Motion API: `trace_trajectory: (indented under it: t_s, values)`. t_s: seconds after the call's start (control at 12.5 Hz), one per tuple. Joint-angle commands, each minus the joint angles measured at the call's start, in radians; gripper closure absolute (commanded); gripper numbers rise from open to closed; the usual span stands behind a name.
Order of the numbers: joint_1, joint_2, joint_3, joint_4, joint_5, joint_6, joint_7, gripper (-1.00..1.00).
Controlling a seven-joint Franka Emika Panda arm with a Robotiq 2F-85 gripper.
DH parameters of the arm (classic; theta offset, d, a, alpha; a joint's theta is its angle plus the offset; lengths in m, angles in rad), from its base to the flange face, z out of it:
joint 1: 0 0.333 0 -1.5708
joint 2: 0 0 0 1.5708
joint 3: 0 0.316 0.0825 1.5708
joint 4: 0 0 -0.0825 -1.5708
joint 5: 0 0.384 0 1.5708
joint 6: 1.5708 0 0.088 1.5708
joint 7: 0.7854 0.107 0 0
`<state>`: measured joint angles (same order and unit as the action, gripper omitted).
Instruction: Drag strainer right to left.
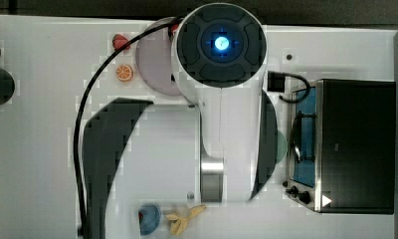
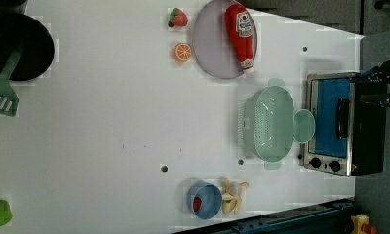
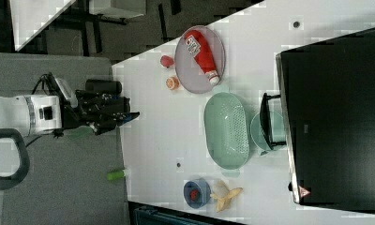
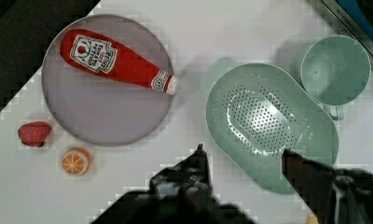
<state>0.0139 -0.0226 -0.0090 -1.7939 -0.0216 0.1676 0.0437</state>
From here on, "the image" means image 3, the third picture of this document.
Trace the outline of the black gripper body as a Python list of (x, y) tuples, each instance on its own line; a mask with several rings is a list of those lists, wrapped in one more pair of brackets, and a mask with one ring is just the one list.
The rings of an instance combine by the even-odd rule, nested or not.
[(116, 118), (130, 113), (130, 99), (109, 93), (77, 90), (78, 107), (62, 106), (63, 129), (88, 126), (95, 135), (114, 130)]

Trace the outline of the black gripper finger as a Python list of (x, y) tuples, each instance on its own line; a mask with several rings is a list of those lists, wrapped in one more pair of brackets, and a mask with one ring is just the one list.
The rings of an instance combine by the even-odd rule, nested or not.
[(124, 124), (138, 118), (139, 116), (140, 116), (139, 112), (122, 113), (116, 118), (116, 125), (123, 126)]

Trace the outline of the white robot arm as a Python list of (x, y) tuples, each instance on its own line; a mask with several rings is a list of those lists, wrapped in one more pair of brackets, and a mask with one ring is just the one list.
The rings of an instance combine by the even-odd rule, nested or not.
[(24, 137), (61, 137), (66, 130), (86, 126), (100, 135), (140, 116), (130, 109), (127, 97), (83, 90), (75, 96), (72, 100), (61, 95), (0, 97), (0, 129), (13, 128)]

